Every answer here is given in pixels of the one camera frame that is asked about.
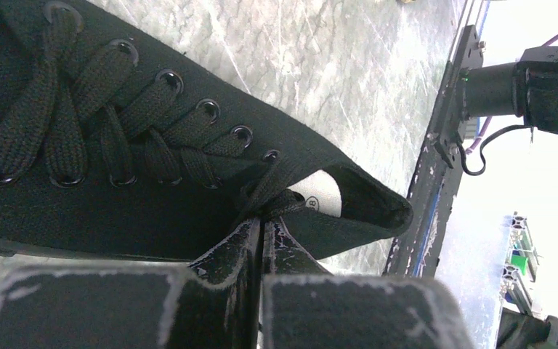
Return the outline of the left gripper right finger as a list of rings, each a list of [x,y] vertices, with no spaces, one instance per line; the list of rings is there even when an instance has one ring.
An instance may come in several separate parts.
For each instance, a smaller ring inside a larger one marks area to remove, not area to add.
[[[450,290],[433,278],[337,276],[289,233],[264,226],[265,348],[470,348]]]

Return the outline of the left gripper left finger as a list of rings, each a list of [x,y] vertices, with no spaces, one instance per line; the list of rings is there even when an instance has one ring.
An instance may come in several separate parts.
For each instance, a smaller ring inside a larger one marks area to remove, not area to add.
[[[27,266],[0,283],[0,348],[254,348],[260,221],[188,266]]]

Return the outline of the black canvas shoe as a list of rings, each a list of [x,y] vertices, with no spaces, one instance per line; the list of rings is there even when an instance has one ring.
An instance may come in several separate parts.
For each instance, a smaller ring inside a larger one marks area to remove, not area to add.
[[[250,217],[316,258],[413,210],[317,132],[87,1],[0,1],[0,254],[194,260]]]

